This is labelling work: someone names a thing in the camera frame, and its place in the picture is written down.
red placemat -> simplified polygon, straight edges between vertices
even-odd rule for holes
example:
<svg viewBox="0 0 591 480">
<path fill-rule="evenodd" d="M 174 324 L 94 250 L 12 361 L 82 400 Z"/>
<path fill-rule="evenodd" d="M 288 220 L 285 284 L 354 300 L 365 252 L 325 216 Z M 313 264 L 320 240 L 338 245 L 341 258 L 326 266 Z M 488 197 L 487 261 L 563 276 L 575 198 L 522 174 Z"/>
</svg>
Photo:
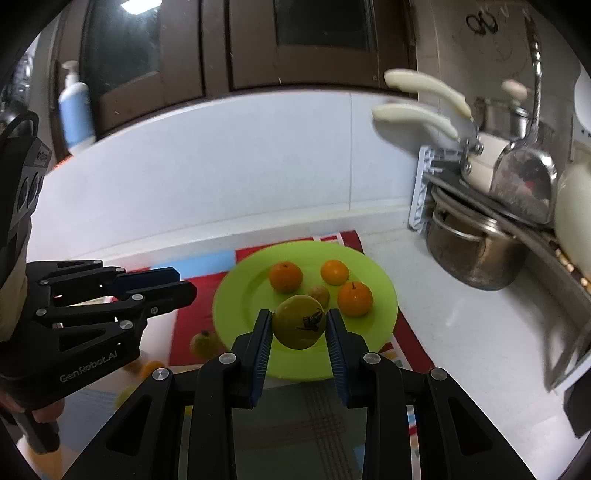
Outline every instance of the red placemat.
<svg viewBox="0 0 591 480">
<path fill-rule="evenodd" d="M 315 240 L 321 242 L 336 242 L 346 247 L 353 248 L 363 253 L 361 241 L 355 231 L 339 232 L 333 235 L 300 238 L 297 240 Z M 253 253 L 270 247 L 270 245 L 260 245 L 258 247 L 249 247 L 236 250 L 236 263 Z M 170 349 L 168 364 L 170 366 L 195 365 L 200 364 L 199 359 L 189 350 L 189 342 L 197 333 L 206 330 L 215 331 L 213 327 L 212 308 L 213 298 L 218 285 L 223 280 L 227 272 L 202 277 L 186 278 L 197 287 L 197 299 L 189 307 L 180 309 L 177 312 L 177 320 L 173 333 L 173 341 Z M 433 362 L 423 350 L 410 325 L 404 318 L 404 315 L 398 310 L 398 319 L 394 327 L 393 337 L 390 342 L 384 345 L 380 350 L 385 356 L 388 352 L 397 351 L 397 355 L 404 356 L 410 367 L 417 372 L 426 373 L 433 368 Z"/>
</svg>

green plate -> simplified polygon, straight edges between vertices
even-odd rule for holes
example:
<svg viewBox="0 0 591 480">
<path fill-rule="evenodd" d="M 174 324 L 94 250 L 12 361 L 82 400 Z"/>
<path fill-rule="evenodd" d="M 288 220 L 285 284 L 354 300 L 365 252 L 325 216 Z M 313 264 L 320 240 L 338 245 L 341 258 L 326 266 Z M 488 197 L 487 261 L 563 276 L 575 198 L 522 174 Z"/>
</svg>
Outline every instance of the green plate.
<svg viewBox="0 0 591 480">
<path fill-rule="evenodd" d="M 326 284 L 320 276 L 322 264 L 333 258 L 347 265 L 350 280 L 361 281 L 372 291 L 374 305 L 371 311 L 357 318 L 343 315 L 343 320 L 348 331 L 363 336 L 369 350 L 379 351 L 390 339 L 398 315 L 398 300 L 392 281 L 377 263 L 357 250 L 311 241 L 289 242 L 259 250 L 226 275 L 213 301 L 213 323 L 222 342 L 230 348 L 237 336 L 252 331 L 259 310 L 273 312 L 285 299 L 307 294 L 315 285 L 325 285 L 329 289 L 329 307 L 337 308 L 340 287 Z M 304 280 L 297 291 L 280 294 L 273 290 L 267 275 L 273 265 L 286 260 L 301 268 Z M 324 334 L 305 350 L 287 348 L 273 337 L 267 374 L 298 381 L 331 378 Z"/>
</svg>

white bottle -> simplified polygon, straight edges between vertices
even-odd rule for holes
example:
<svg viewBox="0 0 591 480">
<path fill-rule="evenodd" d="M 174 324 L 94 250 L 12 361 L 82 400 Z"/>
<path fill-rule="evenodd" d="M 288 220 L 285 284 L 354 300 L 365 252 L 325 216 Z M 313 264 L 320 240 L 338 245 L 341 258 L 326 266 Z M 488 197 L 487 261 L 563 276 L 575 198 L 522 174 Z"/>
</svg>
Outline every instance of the white bottle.
<svg viewBox="0 0 591 480">
<path fill-rule="evenodd" d="M 59 98 L 61 125 L 68 150 L 75 155 L 96 142 L 96 133 L 88 85 L 80 81 L 78 62 L 70 60 L 62 67 L 69 72 L 66 75 L 66 88 Z"/>
</svg>

light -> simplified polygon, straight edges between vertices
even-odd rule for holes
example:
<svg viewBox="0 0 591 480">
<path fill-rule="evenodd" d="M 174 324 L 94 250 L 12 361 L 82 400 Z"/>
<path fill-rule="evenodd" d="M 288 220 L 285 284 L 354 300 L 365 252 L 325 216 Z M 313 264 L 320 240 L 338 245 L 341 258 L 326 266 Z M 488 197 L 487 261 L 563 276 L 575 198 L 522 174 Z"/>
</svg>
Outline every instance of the light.
<svg viewBox="0 0 591 480">
<path fill-rule="evenodd" d="M 128 0 L 121 6 L 130 14 L 139 15 L 152 8 L 159 7 L 161 3 L 162 0 Z"/>
</svg>

bottle label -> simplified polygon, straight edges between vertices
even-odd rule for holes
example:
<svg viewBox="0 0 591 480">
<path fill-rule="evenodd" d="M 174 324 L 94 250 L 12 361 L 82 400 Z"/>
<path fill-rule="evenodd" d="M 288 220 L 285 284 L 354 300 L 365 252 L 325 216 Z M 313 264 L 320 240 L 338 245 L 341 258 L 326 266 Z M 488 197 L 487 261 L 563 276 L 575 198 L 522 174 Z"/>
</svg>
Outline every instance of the bottle label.
<svg viewBox="0 0 591 480">
<path fill-rule="evenodd" d="M 88 91 L 75 93 L 62 100 L 60 116 L 68 149 L 95 135 Z"/>
</svg>

